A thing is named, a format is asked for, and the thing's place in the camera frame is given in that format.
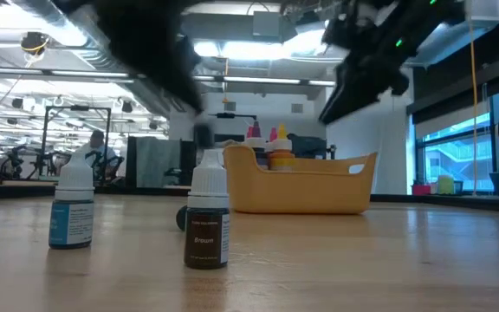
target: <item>yellow basket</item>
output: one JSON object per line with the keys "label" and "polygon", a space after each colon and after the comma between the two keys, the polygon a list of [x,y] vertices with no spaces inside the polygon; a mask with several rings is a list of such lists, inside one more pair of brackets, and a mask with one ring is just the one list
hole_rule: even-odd
{"label": "yellow basket", "polygon": [[[369,208],[377,154],[344,160],[296,159],[294,171],[259,168],[247,146],[224,149],[230,207],[248,213],[360,214]],[[351,174],[351,166],[364,165]]]}

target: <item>desk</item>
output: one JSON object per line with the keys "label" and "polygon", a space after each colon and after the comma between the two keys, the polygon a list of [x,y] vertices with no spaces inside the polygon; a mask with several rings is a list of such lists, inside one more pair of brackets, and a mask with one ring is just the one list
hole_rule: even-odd
{"label": "desk", "polygon": [[84,250],[48,249],[51,200],[0,200],[0,311],[499,311],[499,212],[233,213],[229,266],[204,271],[182,264],[185,198],[97,196]]}

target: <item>air duct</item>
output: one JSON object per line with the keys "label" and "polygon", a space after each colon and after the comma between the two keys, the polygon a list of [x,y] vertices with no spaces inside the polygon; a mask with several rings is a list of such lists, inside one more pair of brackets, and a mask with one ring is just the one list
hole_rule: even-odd
{"label": "air duct", "polygon": [[[101,71],[124,72],[126,69],[111,55],[107,50],[108,39],[94,24],[94,15],[89,10],[78,10],[75,12],[75,22],[82,25],[82,29],[76,27],[51,0],[12,0],[14,4],[21,9],[29,12],[31,15],[41,18],[52,26],[48,30],[50,36],[57,41],[66,42],[71,36],[85,38],[85,44],[82,47],[86,50],[75,51],[76,55],[84,59],[92,67]],[[152,83],[141,79],[134,83],[125,85],[140,99],[140,103],[152,114],[158,114],[168,117],[170,107],[159,100],[156,92],[158,88],[150,87]]]}

